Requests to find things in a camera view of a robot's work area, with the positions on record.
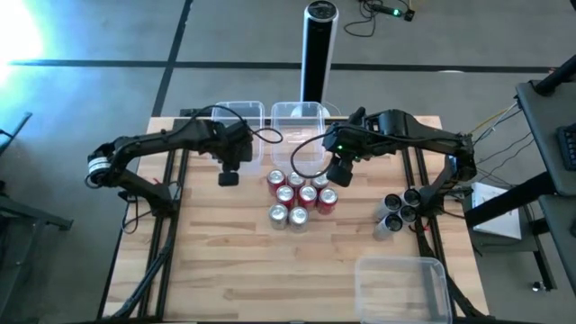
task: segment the gray concrete floor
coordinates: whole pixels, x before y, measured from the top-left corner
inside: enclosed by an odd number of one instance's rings
[[[359,19],[355,1],[334,2],[340,25]],[[36,27],[15,30],[35,33],[41,50],[13,59],[166,60],[185,1],[23,3],[30,19],[20,17],[15,23]],[[178,60],[299,62],[307,3],[195,0]],[[414,3],[414,22],[381,16],[371,39],[338,30],[335,62],[558,66],[576,52],[576,43],[567,41],[576,30],[576,12],[568,0]],[[91,320],[102,298],[125,203],[114,190],[84,187],[86,155],[117,136],[145,131],[164,69],[13,67],[0,72],[0,128],[10,129],[26,111],[34,113],[1,157],[0,178],[14,199],[75,220],[70,232],[46,230],[9,316],[41,317],[45,323]],[[513,102],[516,83],[539,77],[543,76],[333,71],[328,101],[343,114],[360,105],[369,112],[396,108],[437,114],[445,129],[469,131]],[[176,69],[162,115],[232,100],[258,100],[269,109],[274,102],[297,100],[299,83],[295,70]],[[481,142],[477,157],[487,157],[527,132],[520,114]],[[509,155],[483,168],[490,170]],[[495,174],[518,183],[543,170],[532,146]],[[550,293],[531,292],[529,285],[539,276],[529,253],[477,257],[492,315],[573,323],[574,294],[554,243],[546,236],[544,246],[559,285]]]

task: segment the clear plastic container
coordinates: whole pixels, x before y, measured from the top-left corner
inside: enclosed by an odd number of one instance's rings
[[[254,131],[264,127],[264,105],[260,102],[245,101],[216,104],[230,108],[234,112],[238,113],[240,116],[242,116],[242,118],[246,120],[248,126],[250,126],[250,128]],[[211,118],[213,121],[222,122],[226,126],[229,126],[238,121],[238,117],[235,116],[232,112],[221,108],[213,108]],[[254,140],[252,141],[252,161],[240,162],[240,170],[238,173],[241,175],[258,175],[260,173],[263,153],[264,142],[255,136]]]
[[[355,312],[363,323],[452,323],[442,264],[430,257],[365,256],[355,265]]]
[[[323,134],[324,107],[319,103],[275,103],[272,106],[272,128],[284,137],[281,144],[272,146],[272,161],[285,173],[292,172],[290,155],[305,140]],[[294,164],[304,174],[313,175],[324,163],[322,139],[314,140],[298,151]]]

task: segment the red soda can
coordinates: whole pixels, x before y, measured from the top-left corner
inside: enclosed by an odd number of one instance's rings
[[[320,191],[328,186],[328,179],[326,178],[326,174],[317,176],[310,181],[312,186],[316,188],[317,191]]]
[[[311,185],[305,185],[298,191],[298,205],[304,207],[307,211],[311,211],[316,207],[316,198],[318,198],[318,193],[316,188]]]
[[[336,202],[338,201],[338,194],[334,189],[324,188],[320,192],[318,202],[316,204],[316,209],[322,215],[328,215],[336,208]]]
[[[306,180],[304,180],[304,178],[299,176],[297,173],[292,172],[290,175],[288,175],[288,185],[294,189],[296,193],[298,193],[298,190],[306,185]]]
[[[276,200],[278,203],[286,206],[290,210],[294,206],[296,201],[294,197],[294,190],[288,185],[283,185],[278,190],[276,190]]]
[[[286,176],[280,170],[272,170],[266,177],[268,182],[268,191],[271,195],[276,195],[276,191],[283,185],[286,185]]]

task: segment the can lid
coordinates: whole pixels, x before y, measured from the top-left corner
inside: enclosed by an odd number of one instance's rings
[[[276,195],[281,201],[288,202],[294,197],[294,190],[292,190],[288,185],[283,185],[276,190]]]
[[[290,222],[302,225],[308,220],[308,211],[302,207],[296,207],[290,211]]]
[[[390,231],[399,231],[402,229],[402,219],[396,214],[386,216],[384,224]]]
[[[284,174],[280,170],[272,170],[268,174],[268,181],[272,184],[280,184],[284,180]]]
[[[406,222],[413,222],[416,220],[416,209],[412,206],[404,206],[400,208],[400,217]]]
[[[420,203],[420,193],[416,189],[408,189],[404,193],[404,200],[407,204],[416,206]]]
[[[328,184],[328,178],[326,177],[326,174],[324,174],[324,175],[320,175],[320,176],[313,178],[312,182],[315,185],[327,185]]]
[[[290,184],[292,185],[301,185],[304,183],[304,178],[299,176],[297,173],[292,172],[288,176],[288,181],[290,181]]]
[[[324,188],[320,192],[320,199],[324,203],[335,203],[336,200],[338,200],[338,194],[336,193],[336,191],[334,191],[334,189]]]
[[[300,189],[300,197],[306,201],[313,201],[316,199],[316,188],[311,185],[305,185]]]
[[[270,207],[268,215],[275,221],[281,221],[288,217],[288,208],[280,203],[277,203]]]
[[[402,199],[397,194],[390,193],[384,197],[384,204],[391,211],[397,211],[402,207]]]

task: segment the soda can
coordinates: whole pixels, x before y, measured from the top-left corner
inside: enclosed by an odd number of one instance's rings
[[[322,189],[326,188],[328,186],[328,178],[326,177],[326,174],[321,175],[321,176],[317,176],[315,178],[312,179],[312,181],[310,181],[312,186],[314,188],[316,188],[317,191],[321,191]]]
[[[303,207],[296,207],[290,211],[290,228],[296,233],[302,233],[306,231],[308,224],[308,211]]]
[[[288,175],[288,185],[297,193],[300,188],[306,185],[306,180],[297,173],[292,172]]]
[[[416,189],[408,189],[402,194],[402,201],[408,206],[418,207],[420,205],[420,193]]]
[[[280,170],[272,170],[266,177],[268,182],[268,191],[272,195],[276,195],[276,191],[283,185],[286,185],[286,176]]]
[[[391,234],[402,229],[402,219],[395,213],[384,217],[374,228],[373,237],[375,240],[385,240]]]
[[[416,221],[416,208],[412,206],[402,206],[398,214],[405,223],[411,224]]]
[[[316,207],[316,198],[318,198],[318,193],[316,188],[311,185],[305,185],[298,191],[298,205],[304,207],[307,211],[311,211]]]
[[[390,193],[382,199],[378,208],[374,212],[374,220],[380,222],[391,212],[397,212],[402,207],[402,199],[394,193]]]
[[[272,205],[268,210],[268,218],[270,219],[270,225],[275,230],[283,230],[288,226],[288,208],[277,203]]]
[[[276,190],[276,200],[290,210],[294,206],[294,190],[288,185],[283,185]]]
[[[332,188],[324,188],[320,192],[316,209],[322,215],[328,215],[336,208],[338,194]]]

